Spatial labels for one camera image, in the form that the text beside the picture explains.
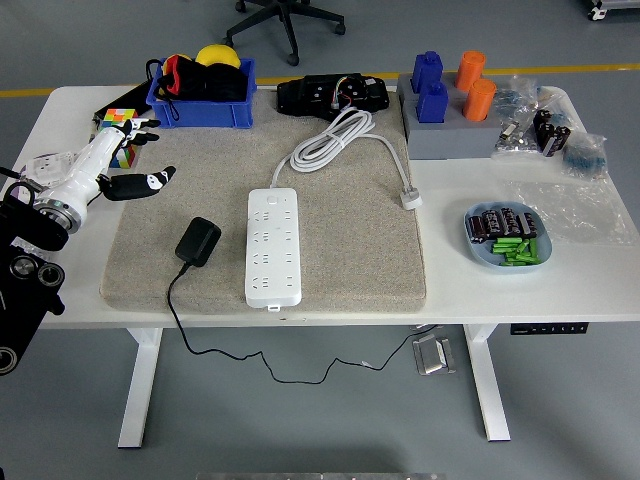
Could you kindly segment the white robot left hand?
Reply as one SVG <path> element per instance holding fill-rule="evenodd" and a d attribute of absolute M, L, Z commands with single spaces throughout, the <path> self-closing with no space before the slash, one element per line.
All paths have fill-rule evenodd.
<path fill-rule="evenodd" d="M 63 207 L 81 213 L 98 194 L 111 201 L 125 201 L 158 193 L 176 173 L 175 167 L 168 166 L 151 174 L 106 175 L 119 150 L 158 140 L 158 135 L 146 130 L 158 125 L 157 120 L 134 118 L 103 128 L 79 152 L 66 179 L 39 194 L 34 205 Z"/>

